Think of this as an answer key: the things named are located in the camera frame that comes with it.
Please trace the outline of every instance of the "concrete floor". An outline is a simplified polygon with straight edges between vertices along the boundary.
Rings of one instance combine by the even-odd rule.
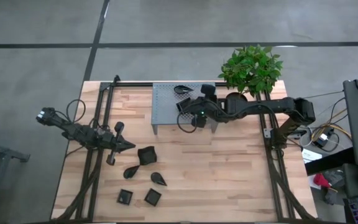
[[[91,43],[103,0],[0,0],[0,44]],[[358,41],[354,0],[111,0],[101,42]],[[91,80],[215,79],[233,49],[99,49]],[[289,96],[342,90],[358,78],[358,47],[274,48]],[[67,141],[35,121],[44,106],[78,97],[90,49],[0,49],[0,142],[31,153],[12,162],[0,192],[0,223],[49,219]],[[342,94],[310,99],[316,114]],[[338,105],[336,111],[345,107]],[[329,111],[316,124],[329,118]],[[349,130],[346,120],[339,123]],[[341,144],[351,145],[345,138]],[[343,208],[315,198],[320,218]]]

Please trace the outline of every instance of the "wire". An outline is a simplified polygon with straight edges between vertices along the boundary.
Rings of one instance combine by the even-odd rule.
[[[334,141],[332,141],[332,140],[330,140],[330,139],[327,139],[327,140],[330,141],[330,142],[335,143],[335,146],[334,146],[332,149],[323,149],[322,147],[319,147],[319,148],[320,148],[321,150],[323,150],[324,152],[333,152],[333,150],[335,150],[335,149],[338,147],[339,141],[340,141],[339,135],[336,134],[336,133],[333,133],[333,135],[336,136],[336,139],[337,139],[336,142],[334,142]]]
[[[320,95],[315,95],[315,96],[307,96],[307,97],[302,97],[303,99],[308,99],[308,98],[314,98],[314,97],[319,97],[319,96],[326,96],[326,95],[331,95],[331,94],[336,94],[336,93],[342,93],[342,91],[336,91],[336,92],[332,92],[332,93],[325,93],[325,94],[320,94]]]
[[[107,129],[104,129],[103,126],[100,126],[99,121],[97,121],[95,118],[92,118],[92,119],[91,119],[91,121],[89,122],[88,126],[91,126],[91,123],[92,123],[93,121],[95,121],[96,124],[98,125],[98,127],[99,127],[100,129],[102,129],[103,131],[109,131],[109,130],[110,130],[110,126],[109,126],[109,125],[103,125],[104,127],[107,128]]]
[[[289,139],[289,138],[287,138],[287,140],[290,140],[293,144],[299,146],[301,148],[301,150],[303,150],[303,146],[301,146],[300,144],[296,143],[294,140]]]
[[[64,118],[66,118],[67,122],[70,122],[70,119],[68,119],[67,116],[64,113],[62,113],[60,111],[57,111],[57,110],[55,110],[55,113],[61,114]]]
[[[81,102],[81,103],[84,105],[84,111],[82,112],[82,115],[80,116],[80,118],[78,118],[77,120],[72,121],[72,120],[70,119],[70,115],[68,114],[68,109],[69,109],[69,107],[70,107],[70,105],[71,105],[72,103],[77,102],[77,101],[78,101],[78,102]],[[85,115],[85,111],[86,111],[86,105],[85,105],[85,102],[84,102],[84,101],[82,101],[82,100],[80,100],[80,99],[72,100],[71,102],[69,102],[69,103],[67,104],[67,107],[66,107],[67,120],[68,120],[70,123],[74,124],[75,122],[78,122],[78,121]]]
[[[79,148],[77,148],[77,149],[72,150],[71,152],[69,152],[69,153],[66,154],[65,158],[67,158],[70,154],[72,154],[72,153],[74,153],[74,152],[76,152],[76,151],[78,151],[78,150],[80,150],[80,149],[82,149],[82,148],[84,148],[84,147],[85,147],[85,146],[81,146],[81,147],[79,147]]]
[[[304,146],[304,145],[302,144],[302,139],[303,139],[306,135],[305,135],[305,134],[302,135],[302,137],[299,139],[299,144],[300,144],[302,147],[308,147],[308,146],[310,146],[310,144],[313,142],[312,139],[311,139],[311,133],[313,133],[313,132],[312,132],[312,130],[311,130],[311,128],[310,128],[309,126],[307,126],[306,128],[307,128],[307,130],[309,131],[310,141],[309,141],[309,143],[308,143],[307,145]]]
[[[350,140],[352,139],[352,136],[347,131],[345,131],[342,127],[340,127],[337,124],[330,123],[330,124],[322,124],[321,126],[317,127],[316,130],[314,130],[312,132],[312,135],[311,135],[312,140],[315,141],[316,140],[316,138],[315,138],[316,134],[317,134],[317,136],[320,136],[321,133],[324,131],[323,128],[327,128],[327,127],[337,129],[338,131],[344,133]]]
[[[240,110],[239,112],[237,112],[237,113],[235,113],[235,114],[227,114],[227,113],[226,113],[224,110],[222,110],[222,108],[220,108],[215,102],[213,102],[213,101],[211,101],[211,100],[206,100],[206,102],[211,103],[213,106],[215,106],[215,107],[216,107],[222,114],[224,114],[225,117],[227,117],[227,118],[233,118],[233,117],[236,117],[236,116],[238,116],[238,115],[240,115],[240,114],[242,114],[242,113],[245,113],[249,108],[253,108],[253,107],[257,107],[257,106],[261,106],[261,107],[267,108],[267,109],[270,111],[270,114],[273,115],[275,124],[276,124],[276,126],[278,127],[278,121],[277,121],[277,117],[276,117],[274,111],[273,111],[270,107],[268,107],[268,106],[266,106],[266,105],[263,105],[263,104],[251,105],[251,106],[248,106],[248,107],[246,107],[246,108]]]
[[[347,117],[347,114],[346,114],[345,116],[343,116],[341,119],[339,119],[339,120],[337,120],[337,121],[333,122],[333,124],[336,124],[336,123],[338,123],[338,122],[342,121],[342,120],[343,120],[343,119],[345,119],[346,117]]]
[[[337,102],[334,103],[334,106],[333,106],[333,109],[331,110],[331,116],[329,117],[328,123],[330,123],[330,122],[333,120],[333,118],[335,118],[336,116],[338,116],[339,114],[341,114],[343,111],[346,110],[346,109],[344,109],[344,110],[340,111],[339,113],[335,114],[335,116],[333,116],[335,106],[336,106],[339,102],[341,102],[342,100],[344,100],[344,99],[345,99],[345,98],[341,98],[341,99],[339,99]]]
[[[283,149],[273,149],[271,152],[276,152],[276,155],[277,155],[277,158],[274,158],[273,155],[272,155],[272,159],[273,160],[278,160],[278,158],[283,158],[284,157],[284,150]]]
[[[179,129],[181,129],[182,131],[184,131],[184,132],[186,132],[186,133],[189,133],[189,134],[195,132],[195,131],[197,130],[197,116],[195,116],[196,119],[195,119],[194,129],[191,130],[191,131],[187,131],[187,130],[183,129],[183,128],[180,126],[179,117],[180,117],[181,114],[184,114],[184,113],[183,113],[183,110],[180,111],[180,113],[178,113],[178,116],[177,116],[177,125],[178,125]]]

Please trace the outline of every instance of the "yellow wire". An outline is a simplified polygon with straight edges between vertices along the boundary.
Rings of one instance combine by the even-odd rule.
[[[332,120],[333,118],[337,117],[338,115],[340,115],[341,113],[343,113],[345,110],[346,110],[346,109],[343,109],[342,111],[336,113],[332,118],[330,118],[330,120]],[[329,124],[328,122],[329,122],[329,120],[328,120],[326,123],[322,124],[321,127],[325,127],[325,126],[326,126],[326,127],[332,127],[332,128],[334,128],[334,129],[337,129],[338,131],[344,133],[344,134],[347,135],[350,139],[352,139],[352,135],[350,135],[347,131],[343,130],[343,129],[340,128],[339,126],[336,126],[335,124]],[[323,133],[323,131],[324,131],[323,128],[321,128],[319,131],[317,131],[318,136],[320,136],[321,133]],[[311,138],[312,138],[314,141],[316,140],[316,139],[314,138],[315,136],[316,136],[316,133],[313,133],[313,134],[311,135]]]

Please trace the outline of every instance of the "plant pot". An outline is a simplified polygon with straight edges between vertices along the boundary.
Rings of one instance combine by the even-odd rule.
[[[244,96],[243,94],[238,93],[238,92],[229,93],[229,94],[226,96],[226,99],[227,99],[227,100],[238,100],[238,99],[242,99],[242,100],[248,101],[247,98],[246,98],[246,96]]]

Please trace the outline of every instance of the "black shape block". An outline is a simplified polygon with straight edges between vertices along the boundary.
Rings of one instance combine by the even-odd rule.
[[[121,189],[117,198],[117,203],[129,205],[129,203],[131,202],[132,194],[133,193],[128,190]]]
[[[152,179],[152,182],[154,182],[156,184],[167,186],[167,183],[165,183],[164,178],[162,178],[161,174],[158,172],[152,173],[151,179]]]
[[[174,87],[173,91],[175,91],[175,93],[178,93],[178,94],[184,94],[184,93],[193,91],[193,89],[191,89],[187,86],[184,86],[184,85],[178,85],[178,86]]]
[[[124,178],[125,179],[132,178],[135,175],[136,171],[139,169],[139,167],[140,166],[134,166],[134,167],[130,167],[130,168],[126,169],[124,171]]]
[[[155,153],[154,146],[147,146],[144,149],[138,149],[137,156],[139,157],[140,164],[142,166],[157,161],[157,155]]]
[[[158,200],[160,200],[160,197],[161,197],[160,193],[158,193],[157,191],[155,191],[153,189],[150,189],[149,192],[146,195],[146,198],[144,198],[144,200],[147,203],[149,203],[149,204],[151,204],[153,206],[156,206]]]

